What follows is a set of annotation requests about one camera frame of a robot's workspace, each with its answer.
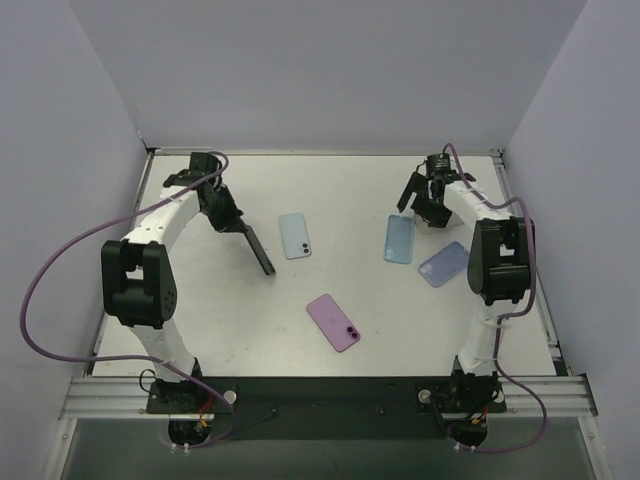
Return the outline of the light blue phone case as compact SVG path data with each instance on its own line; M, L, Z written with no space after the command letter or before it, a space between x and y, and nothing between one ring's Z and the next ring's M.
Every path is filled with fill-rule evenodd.
M383 259L408 265L412 262L414 220L409 216L392 214L388 217Z

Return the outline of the lilac phone case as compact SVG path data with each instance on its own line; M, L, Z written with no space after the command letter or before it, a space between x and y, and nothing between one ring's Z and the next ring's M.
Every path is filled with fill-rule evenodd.
M439 288L467 269L468 250L454 241L422 262L418 272L432 287Z

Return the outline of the phone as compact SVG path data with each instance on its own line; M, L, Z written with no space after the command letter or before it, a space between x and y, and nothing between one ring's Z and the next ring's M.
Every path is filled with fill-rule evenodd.
M275 267L273 266L269 256L266 253L266 250L262 246L258 236L250 225L244 226L243 235L247 240L254 256L259 262L263 272L267 276L274 275L276 273Z
M359 330L331 295L314 299L306 311L336 352L342 353L360 340Z
M278 218L284 255L287 260L311 255L311 244L304 215L300 212L281 215Z

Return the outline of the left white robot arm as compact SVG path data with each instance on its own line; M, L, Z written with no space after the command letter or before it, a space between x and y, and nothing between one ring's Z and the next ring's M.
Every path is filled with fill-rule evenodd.
M193 152L188 167L162 183L156 203L141 210L136 226L101 249L106 313L139 339L159 379L173 383L170 400L187 412L202 405L205 387L188 376L197 361L174 319L178 294L169 253L197 216L219 233L245 231L243 212L222 178L228 166L221 152Z

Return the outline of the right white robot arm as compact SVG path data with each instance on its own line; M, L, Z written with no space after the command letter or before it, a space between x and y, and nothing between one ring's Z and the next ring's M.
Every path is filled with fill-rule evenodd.
M407 208L431 230L470 229L466 272L477 304L456 360L466 375L496 374L506 320L526 315L535 300L535 227L526 205L519 197L491 202L457 154L442 151L411 174L397 203Z

